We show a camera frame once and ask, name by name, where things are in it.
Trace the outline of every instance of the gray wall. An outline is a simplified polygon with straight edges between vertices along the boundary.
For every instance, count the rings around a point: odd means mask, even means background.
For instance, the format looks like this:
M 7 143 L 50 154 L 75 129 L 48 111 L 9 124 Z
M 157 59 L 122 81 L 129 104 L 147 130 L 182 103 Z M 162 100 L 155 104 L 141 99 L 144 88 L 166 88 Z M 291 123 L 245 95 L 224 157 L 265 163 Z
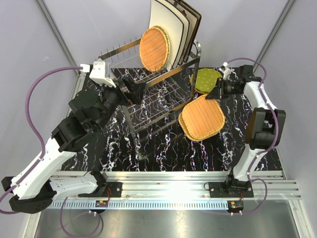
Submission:
M 150 0 L 45 0 L 77 63 L 140 37 Z M 203 16 L 197 40 L 201 66 L 235 57 L 256 59 L 287 0 L 187 0 Z
M 2 179 L 22 171 L 40 151 L 24 115 L 28 88 L 43 73 L 69 65 L 34 0 L 1 0 L 0 22 Z M 31 99 L 31 117 L 45 140 L 63 118 L 74 82 L 74 72 L 62 72 L 50 76 L 36 88 Z M 9 210 L 7 199 L 0 207 Z M 19 237 L 27 217 L 0 214 L 0 236 Z
M 278 150 L 286 175 L 297 181 L 317 235 L 316 11 L 317 1 L 297 1 L 263 64 L 267 68 L 265 89 L 287 114 Z

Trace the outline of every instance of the metal wire rack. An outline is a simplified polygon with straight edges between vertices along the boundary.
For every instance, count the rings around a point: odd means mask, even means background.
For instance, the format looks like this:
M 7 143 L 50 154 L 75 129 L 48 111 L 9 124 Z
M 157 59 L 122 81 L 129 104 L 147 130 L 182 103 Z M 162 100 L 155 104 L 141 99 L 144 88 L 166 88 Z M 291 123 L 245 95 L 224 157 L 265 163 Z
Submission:
M 136 133 L 147 128 L 153 123 L 167 116 L 194 98 L 196 78 L 199 68 L 201 46 L 195 40 L 196 52 L 190 53 L 190 60 L 176 68 L 167 71 L 166 68 L 156 72 L 149 72 L 143 68 L 139 56 L 139 44 L 141 39 L 130 41 L 130 43 L 119 48 L 113 48 L 105 54 L 99 56 L 100 59 L 109 61 L 112 69 L 112 79 L 114 81 L 123 76 L 128 76 L 134 82 L 146 82 L 146 91 L 141 105 L 123 106 L 122 112 L 125 114 L 131 135 L 136 138 Z M 190 93 L 185 92 L 182 87 L 172 78 L 173 75 L 194 65 L 194 76 Z

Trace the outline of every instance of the green round tray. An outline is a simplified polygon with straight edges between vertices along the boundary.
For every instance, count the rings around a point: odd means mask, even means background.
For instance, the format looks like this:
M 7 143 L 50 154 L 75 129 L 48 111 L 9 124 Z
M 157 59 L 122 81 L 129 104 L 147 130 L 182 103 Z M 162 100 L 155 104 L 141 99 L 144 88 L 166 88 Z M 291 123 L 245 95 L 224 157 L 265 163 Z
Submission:
M 215 87 L 217 78 L 221 78 L 221 74 L 212 68 L 202 68 L 198 70 L 195 90 L 200 94 L 207 94 Z

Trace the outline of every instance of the black marble surface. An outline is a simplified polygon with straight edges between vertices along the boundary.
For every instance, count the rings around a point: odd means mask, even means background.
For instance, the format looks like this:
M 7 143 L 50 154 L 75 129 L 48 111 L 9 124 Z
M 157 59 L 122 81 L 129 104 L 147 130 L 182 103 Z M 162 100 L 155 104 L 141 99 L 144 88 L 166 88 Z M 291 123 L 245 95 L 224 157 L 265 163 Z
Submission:
M 189 98 L 188 68 L 145 93 L 142 105 L 129 108 L 136 128 L 168 111 Z M 116 69 L 116 77 L 127 75 L 142 80 L 148 72 L 143 69 Z M 86 81 L 85 88 L 96 86 Z M 242 95 L 219 102 L 226 123 L 219 134 L 200 142 L 193 142 L 178 123 L 177 111 L 163 117 L 137 133 L 134 140 L 120 108 L 111 117 L 107 128 L 87 144 L 83 150 L 62 167 L 65 171 L 227 171 L 235 166 L 245 148 L 244 133 L 252 110 Z M 275 150 L 259 162 L 256 170 L 282 170 Z

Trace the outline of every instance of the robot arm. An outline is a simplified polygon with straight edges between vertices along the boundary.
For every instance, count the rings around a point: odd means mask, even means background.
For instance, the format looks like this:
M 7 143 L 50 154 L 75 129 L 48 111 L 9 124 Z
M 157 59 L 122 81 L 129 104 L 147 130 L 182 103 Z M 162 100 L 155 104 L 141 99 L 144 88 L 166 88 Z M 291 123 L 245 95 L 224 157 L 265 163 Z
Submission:
M 271 146 L 276 136 L 276 125 L 268 105 L 274 111 L 279 127 L 275 146 L 280 142 L 286 113 L 283 110 L 278 110 L 270 101 L 263 84 L 259 87 L 262 79 L 253 75 L 252 65 L 239 67 L 238 79 L 236 80 L 229 79 L 232 71 L 227 67 L 227 63 L 224 63 L 219 71 L 223 73 L 223 78 L 217 79 L 215 88 L 206 96 L 206 99 L 226 99 L 229 95 L 244 94 L 249 99 L 253 109 L 245 133 L 246 148 L 239 163 L 231 170 L 226 181 L 220 187 L 230 197 L 239 197 L 242 192 L 245 197 L 248 197 L 248 189 L 251 191 L 249 179 L 252 171 L 267 153 L 266 150 Z
M 40 158 L 41 153 L 38 154 L 20 174 L 2 180 L 5 191 L 16 186 L 9 201 L 13 211 L 33 214 L 43 211 L 57 199 L 80 194 L 101 196 L 106 190 L 105 173 L 90 172 L 80 178 L 63 179 L 51 176 L 105 128 L 118 105 L 139 104 L 146 84 L 135 84 L 123 78 L 123 84 L 129 91 L 122 92 L 110 79 L 110 68 L 106 62 L 98 60 L 93 65 L 82 64 L 81 67 L 86 78 L 93 80 L 100 92 L 90 89 L 78 92 L 69 102 L 72 112 L 48 139 L 44 157 Z

